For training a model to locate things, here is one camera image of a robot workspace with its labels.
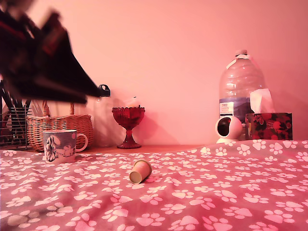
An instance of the wire pen holder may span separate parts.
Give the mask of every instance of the wire pen holder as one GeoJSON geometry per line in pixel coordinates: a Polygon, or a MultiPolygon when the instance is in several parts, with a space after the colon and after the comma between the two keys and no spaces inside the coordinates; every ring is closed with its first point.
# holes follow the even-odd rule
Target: wire pen holder
{"type": "Polygon", "coordinates": [[[0,149],[28,148],[27,120],[32,115],[29,107],[9,107],[8,112],[0,114],[0,149]]]}

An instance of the paper cup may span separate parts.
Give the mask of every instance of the paper cup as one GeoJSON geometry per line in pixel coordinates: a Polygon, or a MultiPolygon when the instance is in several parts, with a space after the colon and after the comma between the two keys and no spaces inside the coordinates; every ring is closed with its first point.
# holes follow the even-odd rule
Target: paper cup
{"type": "Polygon", "coordinates": [[[129,174],[129,179],[135,183],[141,183],[152,172],[152,167],[146,160],[138,160],[135,162],[132,171],[129,174]]]}

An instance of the mug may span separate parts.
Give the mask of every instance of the mug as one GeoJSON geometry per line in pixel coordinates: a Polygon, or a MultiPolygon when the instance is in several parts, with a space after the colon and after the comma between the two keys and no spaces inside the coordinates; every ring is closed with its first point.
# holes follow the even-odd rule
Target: mug
{"type": "Polygon", "coordinates": [[[44,154],[48,164],[74,162],[75,153],[83,151],[88,145],[88,138],[84,134],[77,134],[77,130],[48,130],[43,132],[44,154]],[[79,136],[86,139],[85,145],[76,149],[79,136]]]}

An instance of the mug handle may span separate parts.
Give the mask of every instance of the mug handle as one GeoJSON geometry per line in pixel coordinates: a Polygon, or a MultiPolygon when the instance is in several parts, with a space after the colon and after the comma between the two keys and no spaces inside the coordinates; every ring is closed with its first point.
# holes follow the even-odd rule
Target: mug handle
{"type": "Polygon", "coordinates": [[[86,143],[85,143],[85,145],[84,145],[82,148],[76,149],[76,152],[77,152],[77,153],[78,153],[78,152],[81,152],[81,151],[83,151],[83,150],[85,150],[85,148],[88,146],[88,138],[87,138],[87,136],[86,136],[85,134],[82,134],[82,133],[77,134],[77,138],[78,138],[79,136],[84,137],[85,140],[86,140],[86,143]]]}

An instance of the basket handle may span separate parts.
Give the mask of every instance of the basket handle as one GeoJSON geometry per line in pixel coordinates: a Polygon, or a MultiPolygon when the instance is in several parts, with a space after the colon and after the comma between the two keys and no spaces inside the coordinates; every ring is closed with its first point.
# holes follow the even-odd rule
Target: basket handle
{"type": "Polygon", "coordinates": [[[50,117],[50,111],[49,111],[49,107],[47,104],[47,100],[43,100],[43,116],[50,117]]]}
{"type": "MultiPolygon", "coordinates": [[[[75,114],[75,104],[74,103],[70,104],[69,114],[70,115],[75,114]]],[[[43,100],[43,116],[46,118],[50,117],[50,111],[49,111],[49,107],[47,104],[47,100],[43,100]]]]}
{"type": "Polygon", "coordinates": [[[71,103],[70,109],[69,109],[69,114],[74,115],[75,113],[75,105],[74,103],[71,103]]]}

